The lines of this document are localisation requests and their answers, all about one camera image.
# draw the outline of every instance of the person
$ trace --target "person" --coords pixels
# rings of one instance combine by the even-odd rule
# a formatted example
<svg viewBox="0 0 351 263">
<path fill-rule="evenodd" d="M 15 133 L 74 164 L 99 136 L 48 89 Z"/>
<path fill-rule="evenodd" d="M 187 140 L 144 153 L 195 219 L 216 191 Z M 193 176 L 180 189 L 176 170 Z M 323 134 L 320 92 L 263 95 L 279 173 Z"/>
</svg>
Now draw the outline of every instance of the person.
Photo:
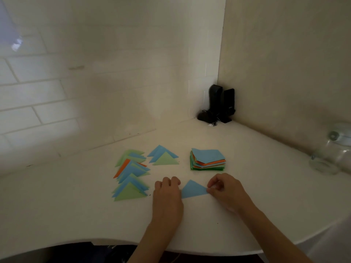
<svg viewBox="0 0 351 263">
<path fill-rule="evenodd" d="M 157 263 L 183 217 L 180 180 L 163 178 L 155 183 L 152 219 L 128 263 Z M 235 212 L 249 228 L 270 263 L 312 263 L 252 202 L 239 180 L 222 173 L 207 184 L 207 192 Z"/>
</svg>

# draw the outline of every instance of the tabletop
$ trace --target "tabletop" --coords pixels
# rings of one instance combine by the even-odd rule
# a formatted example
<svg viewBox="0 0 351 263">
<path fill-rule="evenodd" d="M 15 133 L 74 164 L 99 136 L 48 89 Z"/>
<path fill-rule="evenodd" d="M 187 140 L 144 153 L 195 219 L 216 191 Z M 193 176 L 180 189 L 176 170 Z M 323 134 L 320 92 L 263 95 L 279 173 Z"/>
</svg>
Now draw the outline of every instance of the tabletop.
<svg viewBox="0 0 351 263">
<path fill-rule="evenodd" d="M 148 197 L 114 202 L 115 164 L 126 149 L 147 155 L 162 145 L 179 165 L 149 164 Z M 215 171 L 190 170 L 191 148 L 218 149 L 225 172 L 294 243 L 351 212 L 351 176 L 323 175 L 308 155 L 235 122 L 196 119 L 0 177 L 0 258 L 64 243 L 137 244 L 151 220 L 154 183 L 177 176 L 206 186 Z M 248 255 L 260 246 L 239 218 L 211 195 L 183 199 L 184 217 L 167 250 L 200 255 Z"/>
</svg>

